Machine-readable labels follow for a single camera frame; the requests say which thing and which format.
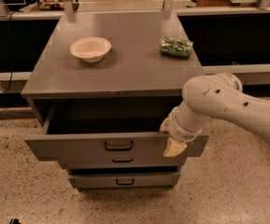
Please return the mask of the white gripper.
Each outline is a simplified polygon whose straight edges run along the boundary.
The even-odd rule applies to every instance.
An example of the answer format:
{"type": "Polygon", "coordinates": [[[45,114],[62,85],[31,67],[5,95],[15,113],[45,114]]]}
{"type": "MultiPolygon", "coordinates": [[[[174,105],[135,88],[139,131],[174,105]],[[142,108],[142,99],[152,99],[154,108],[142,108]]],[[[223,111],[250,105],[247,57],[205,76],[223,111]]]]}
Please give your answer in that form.
{"type": "Polygon", "coordinates": [[[188,146],[186,143],[192,142],[207,123],[207,116],[195,113],[187,105],[174,107],[160,126],[161,133],[169,132],[173,137],[167,139],[163,155],[171,158],[182,153],[188,146]]]}

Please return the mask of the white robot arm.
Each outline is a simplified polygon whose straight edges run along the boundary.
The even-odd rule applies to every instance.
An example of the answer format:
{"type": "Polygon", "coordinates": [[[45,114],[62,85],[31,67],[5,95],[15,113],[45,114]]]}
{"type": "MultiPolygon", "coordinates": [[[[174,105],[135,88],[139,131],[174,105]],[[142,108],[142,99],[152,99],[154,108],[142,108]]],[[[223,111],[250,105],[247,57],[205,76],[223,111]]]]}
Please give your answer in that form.
{"type": "Polygon", "coordinates": [[[198,76],[182,88],[182,102],[160,127],[168,133],[163,155],[181,154],[213,119],[231,122],[270,143],[270,101],[247,95],[239,78],[230,73],[198,76]]]}

